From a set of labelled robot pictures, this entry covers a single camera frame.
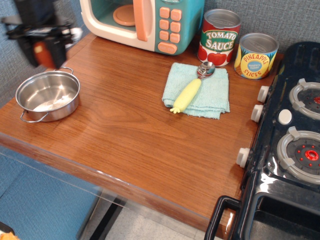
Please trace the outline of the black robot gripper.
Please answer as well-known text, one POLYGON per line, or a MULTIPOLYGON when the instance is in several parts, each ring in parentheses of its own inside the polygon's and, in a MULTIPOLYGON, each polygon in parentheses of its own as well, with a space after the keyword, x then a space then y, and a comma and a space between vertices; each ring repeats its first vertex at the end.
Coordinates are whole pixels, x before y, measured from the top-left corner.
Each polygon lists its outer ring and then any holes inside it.
POLYGON ((63 43, 72 43, 72 22, 56 13, 53 0, 15 0, 16 15, 1 18, 6 35, 16 40, 28 62, 38 67, 31 41, 48 40, 48 48, 55 69, 67 60, 63 43))

